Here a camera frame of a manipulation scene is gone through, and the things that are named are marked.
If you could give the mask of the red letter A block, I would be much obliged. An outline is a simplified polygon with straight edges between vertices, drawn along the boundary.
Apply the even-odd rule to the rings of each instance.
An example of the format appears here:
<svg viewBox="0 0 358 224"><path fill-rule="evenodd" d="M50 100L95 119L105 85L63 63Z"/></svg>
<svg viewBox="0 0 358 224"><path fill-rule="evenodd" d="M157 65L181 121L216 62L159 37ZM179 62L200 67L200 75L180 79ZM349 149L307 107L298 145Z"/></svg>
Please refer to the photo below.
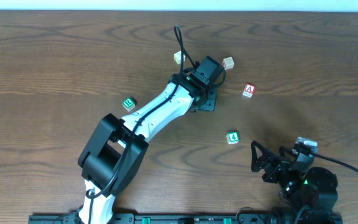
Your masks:
<svg viewBox="0 0 358 224"><path fill-rule="evenodd" d="M245 85L244 91L242 93L243 96L246 96L248 98L251 98L253 96L253 94L255 93L255 86L247 83Z"/></svg>

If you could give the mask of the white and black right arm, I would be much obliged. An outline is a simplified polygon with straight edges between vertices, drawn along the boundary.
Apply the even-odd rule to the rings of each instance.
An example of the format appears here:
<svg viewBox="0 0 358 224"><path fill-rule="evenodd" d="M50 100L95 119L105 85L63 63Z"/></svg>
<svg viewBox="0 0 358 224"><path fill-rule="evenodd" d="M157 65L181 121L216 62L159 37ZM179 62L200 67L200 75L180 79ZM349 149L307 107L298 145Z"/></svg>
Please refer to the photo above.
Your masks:
<svg viewBox="0 0 358 224"><path fill-rule="evenodd" d="M292 149L280 147L279 154L252 141L252 172L264 170L262 180L278 184L279 195L289 204L273 208L264 223L342 223L333 212L338 199L336 175L323 167L310 167L317 151L316 141L302 137Z"/></svg>

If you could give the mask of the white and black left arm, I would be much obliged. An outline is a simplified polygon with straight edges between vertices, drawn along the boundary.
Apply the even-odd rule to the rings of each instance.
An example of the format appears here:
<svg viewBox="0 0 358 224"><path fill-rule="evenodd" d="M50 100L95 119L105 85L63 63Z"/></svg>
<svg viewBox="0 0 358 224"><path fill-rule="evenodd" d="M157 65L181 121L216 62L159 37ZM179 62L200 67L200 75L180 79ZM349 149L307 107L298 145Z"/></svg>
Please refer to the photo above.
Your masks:
<svg viewBox="0 0 358 224"><path fill-rule="evenodd" d="M136 112L107 114L97 125L78 159L85 180L85 201L75 223L109 223L115 198L135 177L149 141L168 123L189 110L211 111L218 77L224 67L206 57L193 68L174 73L164 91Z"/></svg>

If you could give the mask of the green number 4 block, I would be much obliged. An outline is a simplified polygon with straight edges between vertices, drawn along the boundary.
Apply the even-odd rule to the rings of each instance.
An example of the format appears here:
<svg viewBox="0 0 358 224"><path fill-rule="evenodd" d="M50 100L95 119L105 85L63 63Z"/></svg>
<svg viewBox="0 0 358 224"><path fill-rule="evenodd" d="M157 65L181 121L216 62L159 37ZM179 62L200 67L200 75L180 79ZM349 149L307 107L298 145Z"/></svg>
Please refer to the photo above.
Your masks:
<svg viewBox="0 0 358 224"><path fill-rule="evenodd" d="M228 144L237 144L240 141L237 131L227 133L226 139Z"/></svg>

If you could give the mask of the red edged wooden block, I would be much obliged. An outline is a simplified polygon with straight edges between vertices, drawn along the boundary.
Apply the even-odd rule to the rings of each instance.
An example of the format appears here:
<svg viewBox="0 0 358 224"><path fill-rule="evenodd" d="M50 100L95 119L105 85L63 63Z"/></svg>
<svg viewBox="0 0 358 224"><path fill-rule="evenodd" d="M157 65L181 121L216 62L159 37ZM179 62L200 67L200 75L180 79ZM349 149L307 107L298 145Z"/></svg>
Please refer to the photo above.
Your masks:
<svg viewBox="0 0 358 224"><path fill-rule="evenodd" d="M226 57L223 59L223 67L225 70L232 69L234 67L234 60L232 57Z"/></svg>

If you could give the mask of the plain cream wooden block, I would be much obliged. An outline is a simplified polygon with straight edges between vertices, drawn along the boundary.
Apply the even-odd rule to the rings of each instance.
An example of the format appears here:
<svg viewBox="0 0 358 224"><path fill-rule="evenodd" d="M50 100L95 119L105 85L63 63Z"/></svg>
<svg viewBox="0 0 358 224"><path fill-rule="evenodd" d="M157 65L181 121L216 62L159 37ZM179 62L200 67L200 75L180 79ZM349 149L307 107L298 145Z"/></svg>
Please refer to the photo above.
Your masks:
<svg viewBox="0 0 358 224"><path fill-rule="evenodd" d="M181 65L186 60L186 55L182 51L178 51L173 55L173 58L178 65Z"/></svg>

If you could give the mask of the green letter R block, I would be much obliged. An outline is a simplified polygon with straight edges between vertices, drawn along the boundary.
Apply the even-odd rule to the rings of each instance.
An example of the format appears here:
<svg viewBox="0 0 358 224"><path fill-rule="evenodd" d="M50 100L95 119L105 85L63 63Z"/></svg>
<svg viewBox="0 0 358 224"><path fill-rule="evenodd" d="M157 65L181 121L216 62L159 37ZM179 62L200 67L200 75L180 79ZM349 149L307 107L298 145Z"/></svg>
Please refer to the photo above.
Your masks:
<svg viewBox="0 0 358 224"><path fill-rule="evenodd" d="M136 107L136 102L133 98L129 97L122 102L122 105L127 111L131 111Z"/></svg>

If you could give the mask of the black mounting rail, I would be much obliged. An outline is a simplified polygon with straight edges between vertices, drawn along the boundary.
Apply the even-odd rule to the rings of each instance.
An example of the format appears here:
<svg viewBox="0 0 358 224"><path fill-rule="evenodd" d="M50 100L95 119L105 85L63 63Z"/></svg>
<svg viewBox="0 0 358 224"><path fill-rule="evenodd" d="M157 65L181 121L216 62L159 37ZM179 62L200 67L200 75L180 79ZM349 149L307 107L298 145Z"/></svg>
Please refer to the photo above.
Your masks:
<svg viewBox="0 0 358 224"><path fill-rule="evenodd" d="M295 215L242 213L231 215L134 215L116 213L110 219L112 224L258 224L294 223ZM31 215L28 224L75 224L80 219L74 213L68 215Z"/></svg>

